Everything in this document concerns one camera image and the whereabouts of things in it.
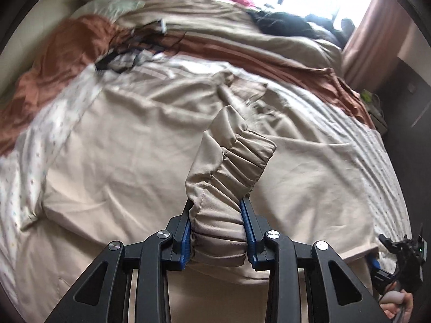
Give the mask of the right hand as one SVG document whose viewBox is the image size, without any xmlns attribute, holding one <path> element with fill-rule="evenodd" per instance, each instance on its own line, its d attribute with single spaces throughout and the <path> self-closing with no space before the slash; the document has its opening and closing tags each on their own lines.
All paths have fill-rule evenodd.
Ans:
<svg viewBox="0 0 431 323">
<path fill-rule="evenodd" d="M 395 290 L 396 287 L 396 282 L 387 286 L 384 296 L 379 301 L 379 305 L 389 319 L 394 319 L 403 308 L 402 322 L 408 323 L 413 312 L 413 295 L 404 289 L 397 292 Z"/>
</svg>

